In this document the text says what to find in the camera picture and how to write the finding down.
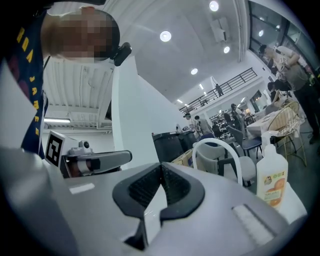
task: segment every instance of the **recessed light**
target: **recessed light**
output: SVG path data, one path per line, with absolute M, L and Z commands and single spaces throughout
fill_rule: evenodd
M 171 39 L 171 33 L 169 31 L 163 31 L 160 34 L 160 39 L 162 42 L 168 42 Z
M 216 12 L 219 9 L 219 4 L 216 1 L 212 1 L 209 4 L 209 7 L 210 7 L 211 11 Z
M 224 52 L 225 54 L 227 54 L 229 51 L 230 51 L 230 47 L 229 47 L 229 46 L 227 46 L 227 47 L 225 47 L 225 48 L 223 49 L 223 52 Z
M 195 75 L 196 73 L 198 73 L 198 69 L 194 68 L 191 70 L 191 75 Z
M 70 123 L 69 119 L 45 118 L 44 121 L 48 123 Z

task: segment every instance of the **white chair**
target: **white chair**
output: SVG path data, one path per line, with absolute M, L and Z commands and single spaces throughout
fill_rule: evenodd
M 247 185 L 250 186 L 251 185 L 250 180 L 252 180 L 256 176 L 256 166 L 250 157 L 248 156 L 239 157 L 239 153 L 236 151 L 234 152 L 236 153 L 236 158 L 238 158 L 240 167 L 242 170 L 241 184 L 244 184 L 244 182 L 246 182 Z M 222 157 L 224 158 L 224 156 L 226 155 L 225 147 L 223 146 L 213 147 L 213 146 L 209 146 L 207 144 L 202 143 L 197 147 L 196 155 L 199 158 L 199 160 L 202 162 L 203 167 L 208 173 L 224 176 L 228 179 L 237 181 L 238 170 L 236 169 L 236 165 L 235 165 L 236 160 L 234 160 L 234 158 L 219 159 Z M 232 173 L 231 168 L 229 168 L 230 165 L 227 165 L 227 164 L 231 164 L 235 175 Z

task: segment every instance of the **white bottle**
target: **white bottle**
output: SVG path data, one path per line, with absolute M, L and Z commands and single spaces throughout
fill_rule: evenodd
M 267 145 L 264 158 L 256 164 L 256 195 L 270 206 L 278 209 L 282 203 L 287 179 L 288 162 L 277 153 L 274 145 Z

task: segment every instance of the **gray floor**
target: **gray floor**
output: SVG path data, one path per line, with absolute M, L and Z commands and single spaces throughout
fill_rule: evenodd
M 320 145 L 320 142 L 317 142 L 313 145 L 309 144 L 308 136 L 311 133 L 312 129 L 309 126 L 308 122 L 305 122 L 300 129 L 301 137 L 304 144 L 304 150 L 306 155 L 307 167 L 305 167 L 303 161 L 293 155 L 288 156 L 288 182 L 290 183 L 292 189 L 296 192 L 307 212 L 310 213 L 314 205 L 316 196 L 319 192 L 320 187 L 320 156 L 317 155 L 317 149 Z M 300 146 L 300 140 L 298 138 L 294 139 L 294 144 L 298 148 Z M 287 144 L 287 151 L 293 151 L 293 146 Z M 285 155 L 285 149 L 283 146 L 277 149 L 279 154 Z M 303 151 L 300 149 L 297 154 L 303 156 Z M 258 153 L 258 160 L 256 160 L 256 150 L 253 149 L 250 151 L 251 159 L 257 163 L 262 159 L 260 151 Z M 257 180 L 254 181 L 252 186 L 249 188 L 250 191 L 256 193 L 257 191 Z

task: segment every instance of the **white ceiling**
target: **white ceiling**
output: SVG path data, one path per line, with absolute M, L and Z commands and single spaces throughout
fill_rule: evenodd
M 210 77 L 212 70 L 238 59 L 238 23 L 233 0 L 217 1 L 217 12 L 209 9 L 209 0 L 107 0 L 104 6 L 96 8 L 116 19 L 120 43 L 130 42 L 139 75 L 173 101 Z M 58 2 L 49 13 L 64 14 L 88 5 Z M 229 27 L 228 54 L 223 53 L 224 45 L 216 42 L 210 24 L 223 17 Z M 164 30 L 172 34 L 166 43 L 160 41 Z M 199 71 L 191 75 L 194 67 Z M 51 58 L 43 78 L 51 105 L 46 117 L 70 118 L 72 127 L 110 128 L 111 122 L 105 116 L 111 101 L 113 69 L 109 60 L 92 65 Z

